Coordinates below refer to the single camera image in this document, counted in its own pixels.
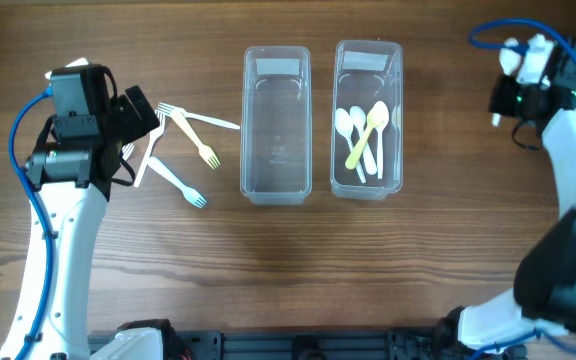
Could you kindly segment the cream yellow fork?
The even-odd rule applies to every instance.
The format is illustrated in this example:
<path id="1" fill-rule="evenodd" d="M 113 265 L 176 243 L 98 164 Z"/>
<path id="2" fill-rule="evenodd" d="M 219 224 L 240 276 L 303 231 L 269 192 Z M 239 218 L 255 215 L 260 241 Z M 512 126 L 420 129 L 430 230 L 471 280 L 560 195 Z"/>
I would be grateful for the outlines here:
<path id="1" fill-rule="evenodd" d="M 217 155 L 211 147 L 205 145 L 200 140 L 186 117 L 179 110 L 172 110 L 170 116 L 179 126 L 179 128 L 189 137 L 192 143 L 197 147 L 200 157 L 208 164 L 208 166 L 211 169 L 218 168 L 220 166 L 220 161 Z"/>

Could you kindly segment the pale blue fork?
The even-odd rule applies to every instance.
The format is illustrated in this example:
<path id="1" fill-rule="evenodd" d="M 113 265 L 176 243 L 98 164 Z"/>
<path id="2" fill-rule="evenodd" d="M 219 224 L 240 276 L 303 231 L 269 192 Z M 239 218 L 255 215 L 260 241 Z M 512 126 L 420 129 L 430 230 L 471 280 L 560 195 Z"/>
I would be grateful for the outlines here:
<path id="1" fill-rule="evenodd" d="M 185 200 L 197 208 L 207 205 L 206 199 L 194 188 L 185 185 L 161 160 L 151 156 L 147 165 L 181 191 Z"/>

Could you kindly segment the white fork pointing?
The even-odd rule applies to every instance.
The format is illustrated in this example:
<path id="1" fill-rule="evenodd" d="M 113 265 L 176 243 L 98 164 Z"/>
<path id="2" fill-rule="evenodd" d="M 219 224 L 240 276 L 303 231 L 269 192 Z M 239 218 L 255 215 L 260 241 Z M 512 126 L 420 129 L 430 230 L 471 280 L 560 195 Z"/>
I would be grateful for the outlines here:
<path id="1" fill-rule="evenodd" d="M 205 116 L 205 115 L 201 115 L 201 114 L 188 112 L 187 110 L 185 110 L 182 107 L 177 107 L 177 106 L 162 103 L 162 102 L 160 102 L 157 105 L 157 109 L 159 111 L 167 114 L 167 115 L 170 115 L 172 112 L 179 112 L 180 114 L 182 114 L 186 118 L 199 120 L 199 121 L 202 121 L 202 122 L 214 125 L 214 126 L 227 128 L 227 129 L 231 129 L 231 130 L 239 130 L 240 129 L 239 125 L 234 124 L 232 122 L 228 122 L 226 120 L 222 120 L 222 119 L 218 119 L 218 118 L 214 118 L 214 117 L 209 117 L 209 116 Z"/>

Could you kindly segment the yellow spoon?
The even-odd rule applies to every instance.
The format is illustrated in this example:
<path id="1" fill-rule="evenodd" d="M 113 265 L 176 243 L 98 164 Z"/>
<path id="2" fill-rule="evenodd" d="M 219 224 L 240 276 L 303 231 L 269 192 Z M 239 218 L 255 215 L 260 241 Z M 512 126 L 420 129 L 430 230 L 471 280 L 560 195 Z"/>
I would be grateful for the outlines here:
<path id="1" fill-rule="evenodd" d="M 366 116 L 365 133 L 362 137 L 360 137 L 359 141 L 355 144 L 354 149 L 345 161 L 345 167 L 349 170 L 356 168 L 360 161 L 360 157 L 362 156 L 363 149 L 369 140 L 371 132 L 381 123 L 381 119 L 377 115 L 377 110 L 374 109 L 374 106 Z"/>

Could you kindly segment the white fork long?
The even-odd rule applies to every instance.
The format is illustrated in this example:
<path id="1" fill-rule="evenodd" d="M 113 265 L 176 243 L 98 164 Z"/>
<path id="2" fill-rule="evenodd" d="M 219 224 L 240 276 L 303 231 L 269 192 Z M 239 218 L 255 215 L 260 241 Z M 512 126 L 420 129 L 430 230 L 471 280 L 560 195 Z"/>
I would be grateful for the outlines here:
<path id="1" fill-rule="evenodd" d="M 159 126 L 155 129 L 153 129 L 149 133 L 149 142 L 148 142 L 148 145 L 147 145 L 146 150 L 144 152 L 139 170 L 136 174 L 135 182 L 133 184 L 133 186 L 135 188 L 140 186 L 142 179 L 143 179 L 143 176 L 144 176 L 144 173 L 145 173 L 145 170 L 147 168 L 148 160 L 151 157 L 151 154 L 152 154 L 152 151 L 155 147 L 155 144 L 163 136 L 163 134 L 165 132 L 166 115 L 163 112 L 161 112 L 160 110 L 156 110 L 155 114 L 158 117 Z"/>

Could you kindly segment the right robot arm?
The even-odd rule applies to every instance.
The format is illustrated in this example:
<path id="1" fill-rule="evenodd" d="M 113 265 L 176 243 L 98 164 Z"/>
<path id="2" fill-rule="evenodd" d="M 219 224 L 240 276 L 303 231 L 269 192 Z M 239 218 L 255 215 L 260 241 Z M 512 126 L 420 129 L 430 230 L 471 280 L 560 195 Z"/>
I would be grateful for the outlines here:
<path id="1" fill-rule="evenodd" d="M 435 352 L 500 355 L 527 340 L 576 333 L 576 39 L 509 38 L 499 62 L 492 122 L 512 117 L 535 128 L 551 161 L 559 218 L 522 260 L 511 289 L 440 320 Z"/>

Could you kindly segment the white spoon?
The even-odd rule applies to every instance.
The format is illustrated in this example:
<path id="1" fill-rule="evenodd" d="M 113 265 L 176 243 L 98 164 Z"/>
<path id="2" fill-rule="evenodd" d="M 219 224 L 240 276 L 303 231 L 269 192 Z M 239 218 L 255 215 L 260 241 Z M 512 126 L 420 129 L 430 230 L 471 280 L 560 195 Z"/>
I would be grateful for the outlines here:
<path id="1" fill-rule="evenodd" d="M 354 145 L 352 143 L 352 133 L 354 125 L 349 113 L 343 108 L 337 108 L 335 110 L 335 129 L 340 135 L 342 135 L 346 139 L 349 151 L 352 151 L 354 149 Z M 360 163 L 357 164 L 355 170 L 360 182 L 362 184 L 365 184 L 366 178 Z"/>
<path id="2" fill-rule="evenodd" d="M 359 106 L 352 106 L 350 108 L 350 117 L 353 121 L 355 128 L 358 131 L 359 137 L 362 137 L 365 133 L 366 127 L 366 113 Z M 362 158 L 364 161 L 364 167 L 369 175 L 375 175 L 377 173 L 377 165 L 368 144 L 365 145 L 362 153 Z"/>
<path id="3" fill-rule="evenodd" d="M 516 38 L 508 38 L 504 42 L 505 48 L 500 50 L 499 53 L 499 63 L 502 68 L 504 75 L 512 75 L 521 65 L 522 56 L 510 47 L 516 47 L 519 45 L 519 41 Z"/>
<path id="4" fill-rule="evenodd" d="M 377 110 L 377 115 L 381 119 L 381 123 L 376 127 L 377 130 L 377 178 L 383 178 L 384 172 L 384 146 L 383 146 L 383 132 L 388 125 L 389 111 L 387 105 L 383 101 L 378 101 L 374 109 Z"/>

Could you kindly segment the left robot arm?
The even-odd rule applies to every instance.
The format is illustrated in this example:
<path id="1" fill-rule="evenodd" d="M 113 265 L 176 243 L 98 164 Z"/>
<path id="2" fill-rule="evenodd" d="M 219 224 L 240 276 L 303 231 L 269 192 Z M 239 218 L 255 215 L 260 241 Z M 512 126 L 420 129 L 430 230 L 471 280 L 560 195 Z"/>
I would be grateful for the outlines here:
<path id="1" fill-rule="evenodd" d="M 46 120 L 25 163 L 10 159 L 31 206 L 31 230 L 15 316 L 2 359 L 86 359 L 87 304 L 95 241 L 113 185 L 136 173 L 123 148 L 160 122 L 142 90 L 120 93 L 110 69 L 84 64 L 55 69 Z"/>

